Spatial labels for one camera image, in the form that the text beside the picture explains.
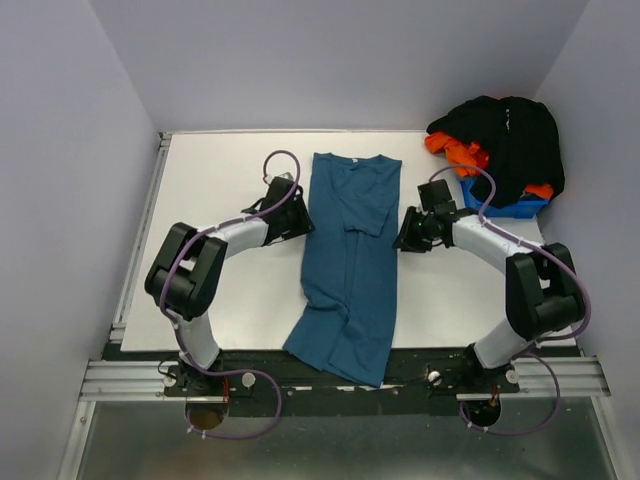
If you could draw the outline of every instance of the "purple cable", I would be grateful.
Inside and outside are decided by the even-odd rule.
[[[176,318],[175,315],[173,315],[173,313],[171,313],[169,310],[167,310],[167,293],[169,292],[169,286],[171,285],[171,282],[173,280],[173,277],[176,274],[176,271],[178,270],[178,267],[180,266],[180,262],[182,262],[182,260],[184,259],[184,257],[187,255],[187,252],[189,251],[189,249],[191,249],[191,247],[193,247],[193,245],[202,237],[204,237],[205,235],[209,235],[210,233],[216,232],[217,230],[221,229],[221,228],[225,228],[228,227],[230,225],[235,225],[238,223],[244,223],[248,220],[254,219],[254,218],[260,218],[263,217],[265,215],[270,214],[271,212],[273,212],[274,210],[276,210],[277,208],[280,208],[287,200],[289,200],[289,198],[291,198],[291,196],[293,196],[296,192],[296,190],[298,189],[298,182],[300,181],[300,162],[298,161],[298,158],[291,152],[289,152],[288,150],[276,150],[274,152],[271,152],[267,158],[264,160],[264,164],[262,165],[262,173],[263,173],[263,180],[266,182],[267,179],[267,166],[269,164],[269,161],[276,155],[279,154],[284,154],[284,155],[288,155],[289,157],[291,157],[295,163],[296,166],[296,176],[295,179],[293,181],[293,185],[291,186],[291,188],[289,189],[289,191],[287,192],[287,194],[282,197],[282,199],[280,199],[280,201],[276,202],[273,206],[265,209],[262,212],[258,212],[255,213],[253,215],[248,215],[246,217],[238,217],[238,218],[232,218],[231,220],[227,220],[224,221],[218,225],[214,225],[212,227],[206,228],[200,232],[197,232],[186,244],[184,247],[182,247],[182,250],[180,250],[180,253],[178,253],[178,256],[176,257],[176,259],[174,260],[173,264],[171,265],[171,268],[169,269],[169,274],[167,275],[167,279],[164,282],[164,285],[162,286],[162,292],[160,293],[160,311],[162,312],[162,314],[167,317],[175,330],[175,335],[176,335],[176,340],[178,341],[178,346],[180,348],[180,350],[182,351],[182,353],[184,354],[184,357],[187,359],[187,361],[191,364],[191,366],[193,368],[195,368],[198,372],[202,373],[203,375],[206,375],[208,377],[228,377],[231,375],[243,375],[245,373],[252,373],[254,375],[258,375],[260,377],[266,378],[267,380],[269,380],[269,382],[271,382],[271,384],[273,385],[273,388],[276,391],[276,396],[278,399],[278,405],[276,407],[276,412],[273,416],[273,418],[271,419],[271,421],[261,430],[258,430],[257,432],[254,433],[249,433],[249,434],[240,434],[240,435],[234,435],[234,434],[224,434],[224,433],[220,433],[220,434],[215,434],[215,433],[209,433],[207,431],[200,431],[197,430],[195,428],[193,428],[193,425],[191,425],[191,421],[190,421],[190,414],[187,415],[187,420],[189,421],[190,424],[190,428],[193,431],[196,431],[200,434],[204,434],[207,437],[211,437],[211,438],[220,438],[220,439],[225,439],[225,440],[245,440],[245,439],[249,439],[249,438],[255,438],[258,437],[260,435],[262,435],[263,433],[268,432],[269,430],[271,430],[273,427],[275,427],[278,424],[278,421],[280,420],[280,413],[282,411],[282,393],[280,392],[280,387],[278,386],[278,383],[275,381],[275,379],[269,375],[266,372],[262,372],[260,370],[252,370],[252,369],[240,369],[240,370],[228,370],[228,371],[223,371],[223,372],[210,372],[209,370],[203,368],[202,366],[198,365],[198,363],[194,360],[194,358],[191,356],[191,354],[187,351],[186,346],[184,345],[184,342],[182,340],[182,335],[180,334],[180,327],[179,327],[179,322],[178,319]]]
[[[467,404],[465,402],[460,402],[460,412],[459,412],[460,413],[460,418],[462,418],[462,421],[464,421],[464,423],[466,423],[468,428],[476,430],[477,432],[488,433],[490,435],[498,435],[498,436],[501,436],[501,437],[519,437],[521,435],[529,435],[530,433],[539,432],[540,430],[542,430],[545,427],[549,426],[551,424],[551,422],[553,422],[553,420],[558,415],[558,412],[560,412],[560,403],[562,402],[562,399],[560,397],[560,383],[558,382],[558,377],[556,376],[556,374],[554,373],[553,369],[551,368],[551,365],[549,365],[546,361],[544,361],[539,356],[537,356],[537,355],[535,355],[533,353],[525,353],[522,356],[523,357],[535,358],[547,370],[549,370],[549,373],[551,374],[551,378],[553,379],[553,384],[556,387],[556,401],[555,401],[555,404],[553,406],[553,411],[551,412],[551,414],[541,424],[539,424],[539,425],[537,425],[535,427],[528,428],[526,430],[520,430],[520,431],[517,431],[517,432],[512,432],[512,431],[509,431],[509,430],[496,430],[496,429],[493,429],[493,428],[489,429],[488,427],[481,427],[481,426],[476,425],[475,423],[473,423],[471,421],[471,419],[470,419],[469,407],[467,407]]]
[[[480,174],[482,174],[489,181],[489,184],[491,185],[491,193],[489,193],[489,196],[484,201],[484,203],[480,207],[480,210],[478,211],[478,218],[480,219],[480,223],[482,224],[482,226],[488,228],[492,232],[500,235],[501,237],[506,238],[507,240],[510,240],[512,242],[516,242],[519,245],[522,245],[522,246],[524,246],[524,247],[526,247],[526,248],[528,248],[530,250],[533,250],[536,253],[539,253],[540,255],[542,255],[546,259],[548,259],[549,261],[552,261],[553,263],[558,265],[558,267],[560,267],[560,269],[562,269],[563,272],[565,272],[567,275],[569,275],[569,277],[576,283],[576,285],[578,285],[578,288],[580,289],[580,292],[582,293],[582,297],[584,299],[585,308],[584,308],[584,318],[582,319],[582,323],[580,324],[580,326],[578,328],[576,328],[573,332],[569,333],[569,334],[560,335],[560,336],[557,336],[557,337],[546,337],[546,338],[542,339],[541,341],[545,341],[546,342],[546,341],[552,341],[552,340],[565,340],[565,339],[568,339],[568,338],[577,338],[582,332],[585,331],[585,329],[587,328],[587,326],[589,325],[589,322],[591,320],[591,299],[589,298],[589,294],[587,292],[587,288],[585,287],[585,285],[580,281],[580,279],[573,272],[573,270],[571,270],[569,267],[567,267],[559,259],[557,259],[553,255],[551,255],[549,252],[547,252],[546,250],[543,250],[542,248],[538,247],[537,245],[534,245],[531,242],[528,242],[528,241],[524,240],[523,238],[518,237],[517,235],[514,235],[514,234],[512,234],[510,232],[507,232],[506,230],[503,230],[502,228],[498,227],[497,225],[494,225],[493,223],[491,223],[489,220],[487,220],[485,218],[484,212],[485,212],[485,210],[489,206],[489,203],[491,203],[491,200],[493,200],[493,197],[496,194],[496,182],[493,180],[493,177],[491,175],[489,175],[487,172],[485,172],[480,167],[476,167],[475,165],[449,165],[447,167],[441,168],[440,170],[436,171],[433,175],[431,175],[431,177],[429,177],[429,181],[430,182],[433,181],[433,179],[436,178],[438,175],[440,175],[442,172],[445,172],[447,170],[451,170],[453,168],[458,168],[458,167],[470,168],[472,170],[480,172]],[[540,358],[539,356],[535,355],[534,353],[529,352],[530,348],[531,347],[525,348],[522,352],[520,352],[519,354],[515,355],[514,358],[520,358],[520,357],[535,358],[542,365],[544,365],[544,367],[547,370],[549,370],[549,373],[551,374],[551,378],[553,379],[553,383],[554,383],[554,385],[556,387],[556,401],[555,401],[555,405],[553,407],[553,411],[551,412],[551,415],[549,415],[549,417],[547,417],[547,419],[544,422],[542,422],[540,425],[538,425],[536,427],[529,428],[527,430],[522,430],[522,431],[519,431],[519,432],[510,432],[510,431],[507,431],[507,430],[495,430],[495,429],[489,429],[489,428],[485,428],[485,427],[480,427],[480,426],[475,425],[474,423],[472,423],[470,418],[469,418],[467,404],[465,402],[460,402],[460,412],[459,412],[460,413],[460,417],[467,424],[467,426],[469,428],[472,428],[473,430],[476,430],[476,431],[479,431],[479,432],[489,433],[491,435],[500,435],[500,436],[506,436],[506,437],[517,437],[517,436],[520,436],[520,435],[528,435],[530,433],[536,433],[536,432],[542,430],[543,428],[547,427],[553,421],[553,419],[556,417],[556,415],[560,411],[560,403],[561,403],[560,384],[558,382],[558,377],[556,377],[556,374],[554,373],[553,369],[551,368],[551,365],[549,365],[546,361],[544,361],[542,358]]]

